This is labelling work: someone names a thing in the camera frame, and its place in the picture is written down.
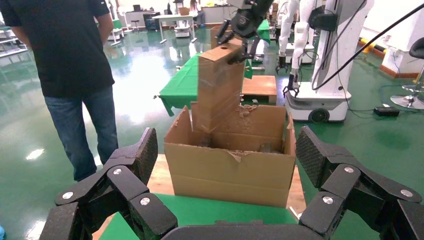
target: cardboard box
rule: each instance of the cardboard box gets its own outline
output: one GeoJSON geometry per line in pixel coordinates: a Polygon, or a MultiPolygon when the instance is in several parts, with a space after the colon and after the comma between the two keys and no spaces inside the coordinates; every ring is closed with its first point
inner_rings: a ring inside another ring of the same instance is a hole
{"type": "MultiPolygon", "coordinates": [[[[210,49],[214,49],[217,47],[217,39],[215,36],[217,35],[218,31],[220,30],[221,26],[214,26],[210,29],[210,49]]],[[[224,35],[228,35],[233,30],[231,29],[231,25],[228,26],[227,30],[225,31],[224,35]]],[[[242,40],[241,37],[238,35],[234,36],[235,39],[242,40]]]]}
{"type": "Polygon", "coordinates": [[[278,12],[278,3],[276,3],[276,2],[273,2],[272,3],[272,11],[273,12],[278,12]]]}
{"type": "Polygon", "coordinates": [[[295,131],[282,106],[240,106],[208,135],[198,130],[199,105],[187,106],[165,136],[176,195],[286,207],[295,168],[295,131]],[[209,147],[199,146],[210,137],[209,147]],[[259,152],[261,146],[272,151],[259,152]]]}
{"type": "Polygon", "coordinates": [[[189,13],[190,13],[190,8],[187,8],[187,7],[180,7],[180,8],[178,8],[178,11],[179,11],[179,14],[180,14],[181,16],[188,16],[188,15],[189,15],[189,13]]]}
{"type": "Polygon", "coordinates": [[[211,133],[240,104],[245,62],[228,64],[241,54],[242,41],[232,39],[198,59],[198,126],[211,133]]]}

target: wooden board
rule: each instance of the wooden board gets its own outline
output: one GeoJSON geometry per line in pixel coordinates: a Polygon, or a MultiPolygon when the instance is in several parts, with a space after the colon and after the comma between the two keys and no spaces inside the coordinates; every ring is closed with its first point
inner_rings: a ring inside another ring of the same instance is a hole
{"type": "MultiPolygon", "coordinates": [[[[154,165],[147,187],[152,193],[174,195],[170,169],[165,154],[159,154],[157,156],[156,164],[154,165]]],[[[306,208],[304,191],[302,189],[301,178],[297,166],[294,168],[293,179],[287,199],[287,208],[289,207],[292,207],[297,214],[302,213],[306,208]]],[[[99,240],[112,218],[113,215],[108,217],[101,228],[93,233],[93,240],[99,240]]]]}
{"type": "Polygon", "coordinates": [[[241,94],[244,96],[268,96],[268,102],[277,102],[277,85],[275,76],[255,75],[252,79],[244,78],[241,94]]]}

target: green floor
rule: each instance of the green floor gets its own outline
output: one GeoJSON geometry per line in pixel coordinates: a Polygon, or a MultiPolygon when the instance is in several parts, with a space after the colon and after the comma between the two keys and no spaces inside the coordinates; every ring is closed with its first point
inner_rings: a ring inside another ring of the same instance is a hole
{"type": "MultiPolygon", "coordinates": [[[[207,29],[196,30],[197,41],[175,39],[159,44],[159,32],[128,35],[117,47],[106,47],[116,80],[114,97],[119,144],[135,143],[146,127],[156,128],[159,151],[163,138],[175,119],[169,117],[160,99],[153,99],[171,76],[195,53],[210,48],[207,29]]],[[[277,46],[272,42],[265,57],[265,71],[255,75],[274,75],[277,46]]],[[[45,106],[31,53],[0,58],[0,225],[8,240],[36,240],[43,228],[54,198],[72,185],[72,167],[66,158],[45,106]]],[[[380,86],[407,80],[392,79],[379,71],[382,60],[360,56],[353,65],[349,90],[354,109],[380,105],[380,86]]],[[[303,79],[311,75],[304,68],[303,79]]],[[[387,99],[403,93],[399,87],[384,89],[387,99]]],[[[97,156],[96,133],[86,117],[87,138],[97,156]]],[[[401,113],[396,119],[375,120],[369,114],[359,118],[351,112],[343,124],[309,124],[328,143],[348,148],[366,167],[401,182],[424,195],[423,115],[401,113]]],[[[306,123],[296,123],[296,133],[306,123]]],[[[302,179],[309,201],[316,192],[309,180],[302,179]]],[[[378,239],[355,214],[348,212],[334,239],[378,239]]]]}

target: green tablecloth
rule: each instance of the green tablecloth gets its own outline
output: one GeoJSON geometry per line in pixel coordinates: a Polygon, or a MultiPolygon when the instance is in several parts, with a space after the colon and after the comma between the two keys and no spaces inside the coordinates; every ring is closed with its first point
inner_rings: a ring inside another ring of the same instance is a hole
{"type": "Polygon", "coordinates": [[[114,29],[121,29],[122,23],[119,19],[113,20],[113,28],[114,29]]]}
{"type": "Polygon", "coordinates": [[[270,40],[270,24],[268,23],[268,20],[263,20],[262,23],[257,28],[257,34],[259,37],[263,40],[265,40],[268,44],[271,43],[270,40]]]}
{"type": "MultiPolygon", "coordinates": [[[[295,224],[285,208],[249,205],[209,199],[156,194],[178,219],[178,226],[212,225],[216,220],[251,222],[263,220],[265,224],[295,224]]],[[[124,218],[113,217],[100,240],[139,240],[124,218]]]]}
{"type": "MultiPolygon", "coordinates": [[[[159,98],[169,116],[174,115],[172,107],[177,109],[190,107],[190,102],[195,102],[198,98],[199,55],[200,53],[190,58],[159,92],[159,98]]],[[[246,61],[246,65],[249,69],[244,71],[244,77],[251,79],[253,72],[249,61],[246,61]]]]}

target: stool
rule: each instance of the stool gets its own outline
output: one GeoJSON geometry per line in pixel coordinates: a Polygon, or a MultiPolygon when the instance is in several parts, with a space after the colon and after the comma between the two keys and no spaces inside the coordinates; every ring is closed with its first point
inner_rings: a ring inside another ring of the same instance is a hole
{"type": "Polygon", "coordinates": [[[137,27],[137,23],[139,23],[140,20],[132,20],[131,22],[135,24],[135,29],[137,29],[137,32],[140,32],[139,28],[137,27]]]}
{"type": "MultiPolygon", "coordinates": [[[[411,49],[409,50],[409,55],[411,57],[417,58],[417,59],[424,59],[424,37],[421,39],[418,39],[416,41],[411,49]]],[[[411,95],[394,95],[390,97],[390,100],[404,108],[409,109],[416,109],[416,110],[424,110],[424,101],[419,99],[418,94],[424,93],[424,66],[421,70],[421,73],[418,76],[418,80],[415,85],[403,85],[402,88],[412,92],[411,95]]]]}

